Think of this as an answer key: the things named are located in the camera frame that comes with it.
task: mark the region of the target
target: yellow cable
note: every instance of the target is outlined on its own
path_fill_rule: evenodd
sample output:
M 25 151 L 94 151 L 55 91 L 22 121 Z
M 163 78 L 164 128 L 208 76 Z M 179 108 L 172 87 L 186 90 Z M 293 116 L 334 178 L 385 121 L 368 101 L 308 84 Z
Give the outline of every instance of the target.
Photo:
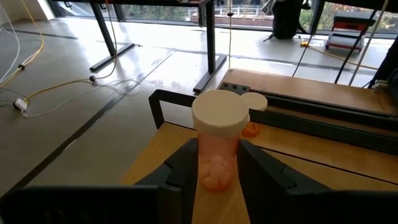
M 343 58 L 343 57 L 339 57 L 339 56 L 337 56 L 337 55 L 333 55 L 333 54 L 331 54 L 331 53 L 324 52 L 324 51 L 322 51 L 322 50 L 316 49 L 315 47 L 312 47 L 311 45 L 309 45 L 308 48 L 310 48 L 310 49 L 312 49 L 312 50 L 314 50 L 314 51 L 316 51 L 316 52 L 319 52 L 319 53 L 321 53 L 321 54 L 325 54 L 325 55 L 327 55 L 327 56 L 331 56 L 331 57 L 336 58 L 336 59 L 338 59 L 338 60 L 342 60 L 342 61 L 345 60 L 345 58 Z M 355 62 L 350 62 L 350 61 L 347 61 L 347 63 L 352 64 L 352 65 L 358 65 L 357 63 L 355 63 Z M 378 70 L 378 69 L 379 69 L 378 67 L 373 67 L 373 66 L 369 66 L 369 65 L 361 65 L 361 67 L 369 68 L 369 69 L 375 69 L 375 70 Z
M 229 12 L 231 12 L 232 0 L 229 0 Z M 229 17 L 229 51 L 228 51 L 228 69 L 231 68 L 231 43 L 232 43 L 232 16 Z
M 26 6 L 24 0 L 21 0 L 21 2 L 22 2 L 22 4 L 24 5 L 25 10 L 27 11 L 27 13 L 28 13 L 28 15 L 29 15 L 31 21 L 32 21 L 33 24 L 36 26 L 36 28 L 39 30 L 40 38 L 41 38 L 41 40 L 42 40 L 42 43 L 41 43 L 41 45 L 40 45 L 40 48 L 39 48 L 34 54 L 32 54 L 30 57 L 27 58 L 28 61 L 25 61 L 25 62 L 22 63 L 23 66 L 26 66 L 26 65 L 30 64 L 30 63 L 36 58 L 36 56 L 42 51 L 42 49 L 44 48 L 44 37 L 43 37 L 43 34 L 42 34 L 42 30 L 41 30 L 40 27 L 36 24 L 35 20 L 33 19 L 32 14 L 30 13 L 29 9 L 27 8 L 27 6 Z M 0 84 L 0 88 L 3 87 L 3 86 L 5 86 L 5 85 L 7 85 L 7 83 L 9 83 L 9 82 L 15 77 L 15 75 L 17 75 L 21 70 L 22 70 L 21 68 L 17 68 L 14 72 L 12 72 L 12 73 L 10 74 L 10 76 L 9 76 L 8 78 L 6 78 L 6 80 L 5 80 L 4 82 L 2 82 L 2 83 Z
M 106 76 L 104 76 L 104 77 L 99 77 L 99 78 L 96 78 L 96 79 L 103 79 L 103 78 L 106 78 L 106 77 L 111 76 L 111 75 L 113 74 L 113 72 L 115 71 L 115 69 L 116 69 L 116 64 L 117 64 L 117 62 L 118 62 L 118 46 L 117 46 L 117 43 L 116 43 L 116 34 L 115 34 L 115 31 L 114 31 L 114 28 L 113 28 L 113 24 L 112 24 L 111 13 L 110 13 L 110 11 L 109 11 L 108 0 L 105 0 L 105 3 L 106 3 L 106 10 L 107 10 L 108 16 L 109 16 L 109 21 L 111 22 L 112 33 L 113 33 L 113 37 L 114 37 L 115 54 L 116 54 L 116 56 L 115 56 L 115 62 L 114 62 L 114 66 L 113 66 L 113 69 L 112 69 L 111 73 L 110 73 L 109 75 L 106 75 Z M 59 87 L 65 86 L 65 85 L 69 85 L 69 84 L 72 84 L 72 83 L 85 82 L 85 81 L 88 81 L 88 80 L 90 80 L 90 79 L 89 79 L 89 78 L 82 78 L 82 79 L 78 79 L 78 80 L 74 80 L 74 81 L 69 81 L 69 82 L 61 83 L 61 84 L 59 84 L 59 85 L 55 85 L 55 86 L 52 86 L 52 87 L 49 87 L 49 88 L 46 88 L 46 89 L 37 91 L 37 92 L 35 92 L 35 93 L 29 95 L 27 98 L 25 98 L 24 101 L 25 101 L 26 103 L 29 103 L 29 100 L 30 100 L 31 98 L 33 98 L 34 96 L 37 96 L 37 95 L 39 95 L 39 94 L 41 94 L 41 93 L 44 93 L 44 92 L 46 92 L 46 91 L 50 91 L 50 90 L 53 90 L 53 89 L 56 89 L 56 88 L 59 88 Z

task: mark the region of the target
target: black desk leg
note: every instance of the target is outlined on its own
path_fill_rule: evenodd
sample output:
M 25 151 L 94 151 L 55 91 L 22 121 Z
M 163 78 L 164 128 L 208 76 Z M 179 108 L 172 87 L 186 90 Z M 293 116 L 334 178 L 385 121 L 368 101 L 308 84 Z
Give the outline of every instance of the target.
M 319 0 L 315 2 L 315 11 L 311 21 L 310 34 L 315 34 L 317 32 L 319 20 L 321 19 L 324 7 L 325 7 L 324 1 Z
M 109 56 L 102 59 L 100 62 L 96 63 L 95 65 L 90 67 L 91 72 L 96 72 L 97 70 L 101 69 L 108 63 L 110 63 L 113 59 L 116 57 L 116 49 L 114 48 L 112 38 L 109 34 L 108 28 L 106 27 L 104 17 L 102 15 L 100 5 L 99 4 L 94 4 L 90 3 L 91 8 L 93 8 L 93 12 L 95 15 L 95 19 L 98 22 L 99 29 L 101 29 L 102 36 L 104 37 L 106 47 L 108 48 L 109 51 Z M 134 47 L 135 44 L 129 44 L 125 45 L 124 47 L 118 49 L 117 55 L 123 54 L 125 51 L 129 50 L 130 48 Z
M 207 83 L 213 78 L 213 75 L 221 67 L 226 60 L 226 55 L 220 55 L 216 60 L 216 40 L 215 40 L 215 18 L 214 18 L 214 1 L 206 3 L 206 27 L 207 27 L 207 64 L 208 72 L 200 79 L 194 87 L 195 93 L 201 93 Z

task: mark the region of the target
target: white bottle cap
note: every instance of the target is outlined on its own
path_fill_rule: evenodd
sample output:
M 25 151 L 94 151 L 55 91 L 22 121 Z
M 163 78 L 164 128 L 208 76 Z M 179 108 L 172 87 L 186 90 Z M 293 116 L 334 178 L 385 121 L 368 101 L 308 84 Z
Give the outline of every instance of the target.
M 237 135 L 249 118 L 249 107 L 236 93 L 211 90 L 199 95 L 192 104 L 194 128 L 199 133 L 228 138 Z
M 248 104 L 250 109 L 265 111 L 267 109 L 268 100 L 260 93 L 243 93 L 242 99 Z

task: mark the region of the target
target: desk leg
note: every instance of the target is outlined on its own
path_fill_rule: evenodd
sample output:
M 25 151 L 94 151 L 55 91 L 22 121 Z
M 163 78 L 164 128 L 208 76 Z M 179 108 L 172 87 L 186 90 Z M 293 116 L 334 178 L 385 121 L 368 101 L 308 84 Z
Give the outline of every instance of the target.
M 101 69 L 102 67 L 104 67 L 105 65 L 107 65 L 108 63 L 110 63 L 111 61 L 113 61 L 113 59 L 115 59 L 115 57 L 116 57 L 116 54 L 117 55 L 123 54 L 125 51 L 134 47 L 135 44 L 125 45 L 124 47 L 118 49 L 118 52 L 116 53 L 116 49 L 114 48 L 112 38 L 109 34 L 108 28 L 106 27 L 104 17 L 101 13 L 100 5 L 94 4 L 94 3 L 90 3 L 90 4 L 91 4 L 91 8 L 93 8 L 95 19 L 98 22 L 99 29 L 101 30 L 102 36 L 104 37 L 104 40 L 105 40 L 106 47 L 108 48 L 108 51 L 109 51 L 108 57 L 102 59 L 100 62 L 98 62 L 95 65 L 90 67 L 91 72 L 96 72 L 99 69 Z
M 206 28 L 207 28 L 207 64 L 208 71 L 200 79 L 193 91 L 201 93 L 207 83 L 213 78 L 213 75 L 221 67 L 226 60 L 226 55 L 220 55 L 216 60 L 216 40 L 215 40 L 215 18 L 214 18 L 214 1 L 206 3 Z

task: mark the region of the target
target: wooden table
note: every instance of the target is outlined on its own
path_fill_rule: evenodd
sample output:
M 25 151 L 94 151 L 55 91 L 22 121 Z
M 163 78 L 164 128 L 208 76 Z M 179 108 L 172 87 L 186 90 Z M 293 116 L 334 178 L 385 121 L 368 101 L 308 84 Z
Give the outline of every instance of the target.
M 266 91 L 285 96 L 294 96 L 304 100 L 319 101 L 321 103 L 330 103 L 337 106 L 345 106 L 398 116 L 397 106 L 389 95 L 365 88 L 336 85 L 333 83 L 292 78 L 270 73 L 253 72 L 236 68 L 229 69 L 222 82 L 250 86 L 252 90 L 256 91 Z M 388 131 L 362 124 L 350 123 L 272 106 L 269 106 L 267 111 L 289 114 L 304 119 L 337 124 L 348 128 L 369 131 L 387 136 L 398 136 L 398 132 L 396 131 Z
M 301 173 L 333 188 L 398 190 L 398 157 L 313 136 L 260 125 L 261 135 L 249 140 Z M 164 123 L 122 179 L 134 184 L 151 173 L 188 139 L 192 129 Z M 249 223 L 238 174 L 222 193 L 198 184 L 192 223 Z

